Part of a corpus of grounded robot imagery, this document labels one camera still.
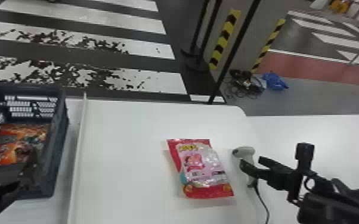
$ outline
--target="red floor area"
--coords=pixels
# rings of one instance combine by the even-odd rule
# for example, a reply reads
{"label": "red floor area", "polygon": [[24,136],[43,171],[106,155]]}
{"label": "red floor area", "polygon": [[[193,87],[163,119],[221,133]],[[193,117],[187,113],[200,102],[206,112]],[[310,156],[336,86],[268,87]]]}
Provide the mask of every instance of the red floor area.
{"label": "red floor area", "polygon": [[359,65],[268,52],[258,73],[273,71],[283,77],[359,85]]}

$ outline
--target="blue glove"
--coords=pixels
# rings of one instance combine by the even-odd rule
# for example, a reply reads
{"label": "blue glove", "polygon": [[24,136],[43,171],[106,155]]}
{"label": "blue glove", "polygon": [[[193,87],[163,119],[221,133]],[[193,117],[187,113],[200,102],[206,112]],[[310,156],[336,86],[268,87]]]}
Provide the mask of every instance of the blue glove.
{"label": "blue glove", "polygon": [[272,90],[282,91],[283,89],[288,89],[288,85],[280,79],[275,73],[264,73],[263,77],[267,82],[267,86]]}

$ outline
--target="black cable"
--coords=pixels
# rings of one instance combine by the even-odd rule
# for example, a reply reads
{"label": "black cable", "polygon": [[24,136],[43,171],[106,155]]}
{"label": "black cable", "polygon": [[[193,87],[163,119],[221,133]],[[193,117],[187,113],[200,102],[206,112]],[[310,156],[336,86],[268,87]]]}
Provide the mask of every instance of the black cable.
{"label": "black cable", "polygon": [[264,88],[263,84],[258,78],[252,76],[252,79],[254,80],[254,82],[252,82],[252,85],[247,89],[243,86],[242,83],[239,83],[236,79],[227,76],[223,81],[223,83],[227,84],[227,87],[224,90],[225,96],[227,98],[248,97],[250,99],[257,99],[263,93]]}
{"label": "black cable", "polygon": [[266,206],[266,204],[264,203],[264,201],[262,199],[262,196],[260,195],[258,185],[256,184],[253,188],[255,189],[256,195],[258,196],[260,202],[262,203],[264,209],[266,210],[266,222],[265,222],[265,224],[268,224],[268,220],[270,219],[270,212],[268,210],[268,207]]}

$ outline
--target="black device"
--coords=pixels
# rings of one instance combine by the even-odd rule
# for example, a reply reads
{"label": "black device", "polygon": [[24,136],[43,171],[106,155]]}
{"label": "black device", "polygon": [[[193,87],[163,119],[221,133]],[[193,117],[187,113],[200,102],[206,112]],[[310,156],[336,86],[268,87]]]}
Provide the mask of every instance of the black device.
{"label": "black device", "polygon": [[[276,190],[287,191],[287,201],[299,207],[299,223],[359,223],[359,189],[349,189],[339,179],[327,180],[312,171],[313,155],[314,145],[299,143],[295,153],[296,169],[262,156],[259,164],[267,169],[259,169],[245,160],[240,160],[239,168],[251,177],[267,181]],[[314,181],[312,188],[308,187],[309,181]],[[308,190],[303,199],[299,196],[302,182]]]}
{"label": "black device", "polygon": [[226,81],[227,87],[224,91],[228,98],[248,97],[256,99],[263,93],[262,83],[250,71],[231,69],[229,74],[231,79]]}

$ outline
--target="red snack bag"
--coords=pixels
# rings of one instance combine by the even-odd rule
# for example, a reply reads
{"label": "red snack bag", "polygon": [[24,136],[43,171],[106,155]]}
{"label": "red snack bag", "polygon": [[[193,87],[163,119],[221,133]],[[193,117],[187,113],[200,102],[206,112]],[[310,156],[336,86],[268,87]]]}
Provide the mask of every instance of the red snack bag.
{"label": "red snack bag", "polygon": [[210,140],[169,139],[167,143],[188,198],[234,196]]}
{"label": "red snack bag", "polygon": [[49,125],[4,124],[0,127],[0,165],[27,162],[32,150],[44,146]]}

